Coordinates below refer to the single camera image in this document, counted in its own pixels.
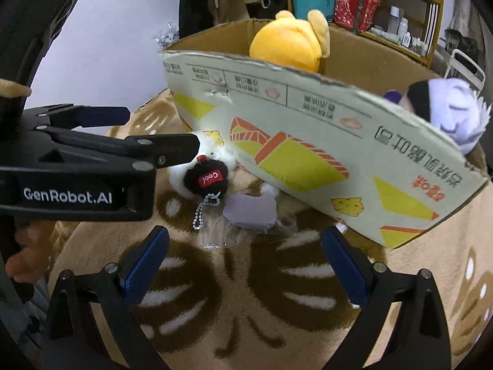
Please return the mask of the person's left hand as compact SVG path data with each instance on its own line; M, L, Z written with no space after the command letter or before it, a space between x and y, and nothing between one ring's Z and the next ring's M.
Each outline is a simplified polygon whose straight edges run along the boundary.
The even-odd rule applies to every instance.
M16 231L15 240L22 250L7 259L9 277L18 283L34 283L43 277L53 250L50 237L54 226L54 221L31 220Z

